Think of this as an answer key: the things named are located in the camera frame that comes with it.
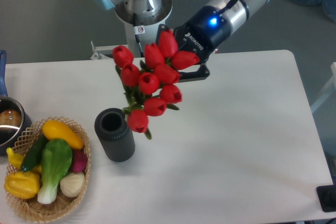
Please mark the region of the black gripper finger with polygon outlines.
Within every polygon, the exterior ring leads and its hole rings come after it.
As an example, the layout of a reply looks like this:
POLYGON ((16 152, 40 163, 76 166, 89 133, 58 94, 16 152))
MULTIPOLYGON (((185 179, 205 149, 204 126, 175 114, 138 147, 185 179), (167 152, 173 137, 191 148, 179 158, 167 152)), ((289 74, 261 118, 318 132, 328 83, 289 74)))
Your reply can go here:
POLYGON ((174 40, 174 29, 169 28, 167 25, 160 24, 156 35, 156 44, 164 42, 172 42, 174 40))
POLYGON ((190 72, 179 72, 180 80, 179 82, 190 82, 190 81, 200 81, 205 80, 209 77, 210 71, 207 68, 206 64, 197 65, 197 69, 195 71, 190 72))

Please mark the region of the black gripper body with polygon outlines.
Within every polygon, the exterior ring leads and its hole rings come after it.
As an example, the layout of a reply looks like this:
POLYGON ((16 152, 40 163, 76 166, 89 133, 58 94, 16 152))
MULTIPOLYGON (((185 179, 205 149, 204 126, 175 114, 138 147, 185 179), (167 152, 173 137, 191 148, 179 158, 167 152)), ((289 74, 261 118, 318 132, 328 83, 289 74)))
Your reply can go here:
POLYGON ((231 35, 231 26, 224 13, 228 8, 202 7, 191 19, 173 31, 179 50, 190 51, 205 63, 210 54, 231 35))

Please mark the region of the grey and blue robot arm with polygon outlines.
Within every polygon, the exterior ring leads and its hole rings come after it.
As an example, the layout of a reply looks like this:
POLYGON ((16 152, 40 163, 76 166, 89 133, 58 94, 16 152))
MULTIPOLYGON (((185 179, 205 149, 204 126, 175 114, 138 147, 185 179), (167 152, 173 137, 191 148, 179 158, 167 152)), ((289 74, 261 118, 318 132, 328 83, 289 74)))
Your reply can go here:
MULTIPOLYGON (((127 44, 136 57, 144 47, 158 42, 167 30, 166 20, 172 11, 172 0, 93 0, 104 10, 114 9, 123 22, 127 44)), ((174 28, 179 48, 196 53, 199 68, 181 74, 181 81, 204 80, 211 53, 252 15, 270 0, 210 0, 183 25, 174 28)))

